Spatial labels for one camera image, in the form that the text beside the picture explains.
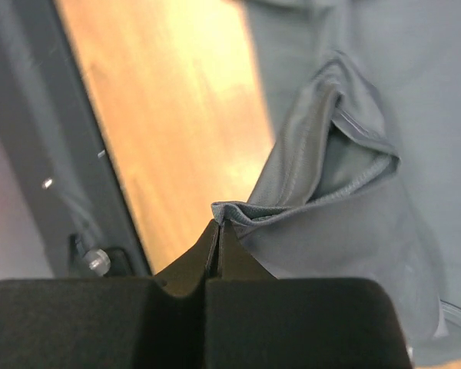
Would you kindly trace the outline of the grey t shirt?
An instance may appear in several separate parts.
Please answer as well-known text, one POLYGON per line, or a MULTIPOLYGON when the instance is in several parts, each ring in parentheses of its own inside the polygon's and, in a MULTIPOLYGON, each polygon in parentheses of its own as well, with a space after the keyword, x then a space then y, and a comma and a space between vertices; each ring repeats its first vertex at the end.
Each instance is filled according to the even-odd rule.
POLYGON ((461 1, 249 1, 276 141, 216 202, 279 278, 362 277, 420 366, 461 359, 461 1))

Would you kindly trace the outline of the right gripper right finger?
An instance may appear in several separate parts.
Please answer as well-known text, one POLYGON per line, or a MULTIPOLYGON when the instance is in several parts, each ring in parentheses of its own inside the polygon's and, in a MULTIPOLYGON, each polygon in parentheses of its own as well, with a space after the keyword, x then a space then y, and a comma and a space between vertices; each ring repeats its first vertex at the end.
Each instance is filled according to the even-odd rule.
POLYGON ((274 278, 221 227, 205 284, 209 368, 409 368, 388 294, 363 278, 274 278))

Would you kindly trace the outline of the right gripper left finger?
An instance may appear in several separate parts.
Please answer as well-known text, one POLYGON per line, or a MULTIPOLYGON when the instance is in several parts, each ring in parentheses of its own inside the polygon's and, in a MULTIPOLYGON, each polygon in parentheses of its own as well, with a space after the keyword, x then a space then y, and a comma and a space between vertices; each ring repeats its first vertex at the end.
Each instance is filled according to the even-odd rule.
POLYGON ((153 277, 0 281, 0 368, 201 368, 220 234, 153 277))

